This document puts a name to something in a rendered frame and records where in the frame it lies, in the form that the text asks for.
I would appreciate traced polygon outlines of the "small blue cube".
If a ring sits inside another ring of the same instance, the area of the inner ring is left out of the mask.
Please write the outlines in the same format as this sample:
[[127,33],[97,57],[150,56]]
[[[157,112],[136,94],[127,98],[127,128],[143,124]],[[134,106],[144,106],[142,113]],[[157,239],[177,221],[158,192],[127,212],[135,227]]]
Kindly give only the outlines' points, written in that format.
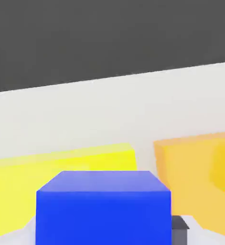
[[171,192],[149,171],[63,171],[36,193],[35,245],[171,245]]

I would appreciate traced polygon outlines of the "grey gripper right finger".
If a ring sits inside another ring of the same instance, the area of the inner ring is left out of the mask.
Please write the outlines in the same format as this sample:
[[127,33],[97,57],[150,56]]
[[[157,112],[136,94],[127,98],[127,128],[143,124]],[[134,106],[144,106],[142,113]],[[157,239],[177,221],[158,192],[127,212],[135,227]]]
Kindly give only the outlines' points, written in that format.
[[225,245],[225,236],[202,228],[190,215],[173,215],[172,245]]

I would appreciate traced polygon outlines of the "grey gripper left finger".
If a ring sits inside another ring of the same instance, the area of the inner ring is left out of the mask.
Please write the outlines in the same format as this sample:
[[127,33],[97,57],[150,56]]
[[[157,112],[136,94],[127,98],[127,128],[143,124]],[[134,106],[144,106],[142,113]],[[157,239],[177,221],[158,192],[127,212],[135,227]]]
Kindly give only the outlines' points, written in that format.
[[35,216],[24,228],[0,236],[0,245],[35,245]]

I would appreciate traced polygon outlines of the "large orange box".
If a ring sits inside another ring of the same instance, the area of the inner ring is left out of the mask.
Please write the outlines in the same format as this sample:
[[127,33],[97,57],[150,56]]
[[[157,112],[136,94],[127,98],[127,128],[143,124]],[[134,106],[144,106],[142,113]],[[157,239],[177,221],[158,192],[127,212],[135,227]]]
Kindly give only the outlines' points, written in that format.
[[225,132],[158,140],[154,153],[172,214],[225,236]]

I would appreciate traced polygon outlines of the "large yellow box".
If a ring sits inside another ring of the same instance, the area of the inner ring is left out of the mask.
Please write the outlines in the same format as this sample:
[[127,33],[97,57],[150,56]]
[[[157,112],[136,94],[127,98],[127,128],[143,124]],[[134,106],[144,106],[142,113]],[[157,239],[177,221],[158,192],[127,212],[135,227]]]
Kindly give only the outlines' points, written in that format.
[[23,228],[36,212],[36,191],[62,171],[137,170],[130,144],[0,159],[0,236]]

